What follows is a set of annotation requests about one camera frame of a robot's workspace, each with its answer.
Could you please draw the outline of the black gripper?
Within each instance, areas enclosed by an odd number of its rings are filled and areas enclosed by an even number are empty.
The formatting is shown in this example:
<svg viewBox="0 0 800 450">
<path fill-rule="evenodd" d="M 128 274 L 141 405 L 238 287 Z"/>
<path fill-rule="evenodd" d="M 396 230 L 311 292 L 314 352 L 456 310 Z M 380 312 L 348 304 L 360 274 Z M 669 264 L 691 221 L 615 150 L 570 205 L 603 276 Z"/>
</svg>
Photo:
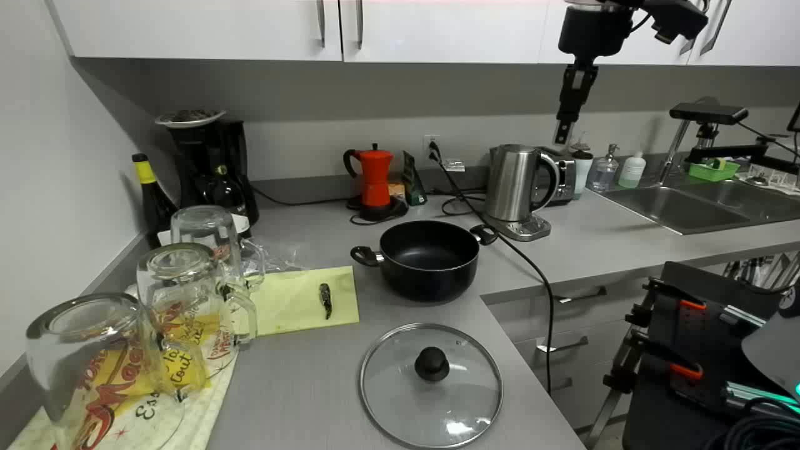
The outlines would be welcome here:
<svg viewBox="0 0 800 450">
<path fill-rule="evenodd" d="M 590 67 L 598 57 L 615 55 L 633 27 L 633 10 L 610 6 L 566 6 L 558 51 L 574 57 L 578 67 Z"/>
</svg>

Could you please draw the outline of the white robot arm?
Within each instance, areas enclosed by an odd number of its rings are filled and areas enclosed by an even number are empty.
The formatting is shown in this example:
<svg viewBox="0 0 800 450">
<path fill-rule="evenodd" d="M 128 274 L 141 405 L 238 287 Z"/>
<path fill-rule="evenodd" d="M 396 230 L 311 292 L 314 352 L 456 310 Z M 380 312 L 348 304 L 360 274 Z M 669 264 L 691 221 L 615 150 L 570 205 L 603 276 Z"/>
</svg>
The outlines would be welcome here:
<svg viewBox="0 0 800 450">
<path fill-rule="evenodd" d="M 689 0 L 565 0 L 558 51 L 578 65 L 618 55 L 635 30 L 635 10 L 653 19 L 654 37 L 664 45 L 696 37 L 706 25 L 706 16 Z"/>
</svg>

